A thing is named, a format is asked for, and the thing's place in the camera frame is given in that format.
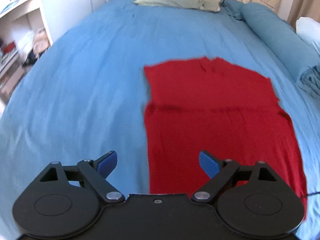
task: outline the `screw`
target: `screw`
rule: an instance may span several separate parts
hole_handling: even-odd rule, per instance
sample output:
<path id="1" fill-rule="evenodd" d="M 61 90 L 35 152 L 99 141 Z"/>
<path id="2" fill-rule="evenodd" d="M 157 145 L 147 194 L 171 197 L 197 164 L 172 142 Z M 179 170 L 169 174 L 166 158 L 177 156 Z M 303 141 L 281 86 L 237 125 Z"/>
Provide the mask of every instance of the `screw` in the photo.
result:
<path id="1" fill-rule="evenodd" d="M 106 197 L 110 200 L 119 200 L 122 197 L 122 194 L 117 191 L 111 191 L 106 195 Z"/>
<path id="2" fill-rule="evenodd" d="M 209 197 L 210 197 L 210 194 L 205 191 L 199 191 L 199 192 L 195 193 L 195 198 L 199 199 L 199 200 L 206 200 Z"/>

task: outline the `red towel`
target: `red towel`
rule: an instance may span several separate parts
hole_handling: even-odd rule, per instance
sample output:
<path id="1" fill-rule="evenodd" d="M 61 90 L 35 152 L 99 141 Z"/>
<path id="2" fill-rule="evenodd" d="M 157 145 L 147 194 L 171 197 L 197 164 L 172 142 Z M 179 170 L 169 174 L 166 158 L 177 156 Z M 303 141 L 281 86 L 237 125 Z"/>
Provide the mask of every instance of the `red towel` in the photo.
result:
<path id="1" fill-rule="evenodd" d="M 194 193 L 209 180 L 199 165 L 207 150 L 241 165 L 266 161 L 299 197 L 307 194 L 292 121 L 270 79 L 220 58 L 169 61 L 145 73 L 150 193 Z"/>

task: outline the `blue bedsheet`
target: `blue bedsheet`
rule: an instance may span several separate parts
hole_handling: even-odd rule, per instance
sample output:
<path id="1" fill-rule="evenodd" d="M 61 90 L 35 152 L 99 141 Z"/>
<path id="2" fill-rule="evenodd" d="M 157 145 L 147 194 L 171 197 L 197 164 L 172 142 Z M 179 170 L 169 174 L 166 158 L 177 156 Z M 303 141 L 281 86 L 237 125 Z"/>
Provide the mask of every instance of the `blue bedsheet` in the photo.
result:
<path id="1" fill-rule="evenodd" d="M 0 235 L 19 234 L 14 200 L 51 161 L 74 165 L 118 152 L 109 181 L 148 193 L 143 111 L 149 98 L 143 66 L 169 59 L 222 57 L 270 77 L 291 116 L 308 192 L 320 190 L 320 105 L 297 87 L 246 23 L 228 16 L 111 0 L 60 38 L 15 90 L 0 119 Z M 320 231 L 320 197 L 309 198 L 299 236 Z"/>

